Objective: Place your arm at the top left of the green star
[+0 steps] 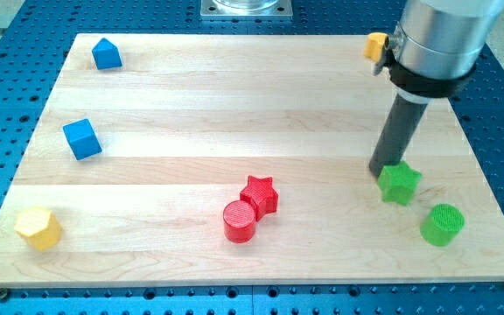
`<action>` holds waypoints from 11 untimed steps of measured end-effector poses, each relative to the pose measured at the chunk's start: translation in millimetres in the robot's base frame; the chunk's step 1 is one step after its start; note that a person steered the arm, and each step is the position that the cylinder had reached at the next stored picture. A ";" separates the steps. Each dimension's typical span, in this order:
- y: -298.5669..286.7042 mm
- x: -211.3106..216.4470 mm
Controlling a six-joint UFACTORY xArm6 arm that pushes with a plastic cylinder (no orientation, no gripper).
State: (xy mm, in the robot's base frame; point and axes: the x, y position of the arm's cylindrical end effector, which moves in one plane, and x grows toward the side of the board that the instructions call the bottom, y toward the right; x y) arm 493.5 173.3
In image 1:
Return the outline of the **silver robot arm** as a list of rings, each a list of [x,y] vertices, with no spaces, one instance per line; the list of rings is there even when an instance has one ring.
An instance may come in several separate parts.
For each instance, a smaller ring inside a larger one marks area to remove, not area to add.
[[[504,0],[408,0],[394,32],[395,59],[423,77],[461,77],[503,9]]]

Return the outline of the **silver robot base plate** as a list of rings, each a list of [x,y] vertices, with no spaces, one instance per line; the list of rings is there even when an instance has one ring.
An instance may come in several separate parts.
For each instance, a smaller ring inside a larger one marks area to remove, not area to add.
[[[291,0],[201,0],[203,18],[291,18]]]

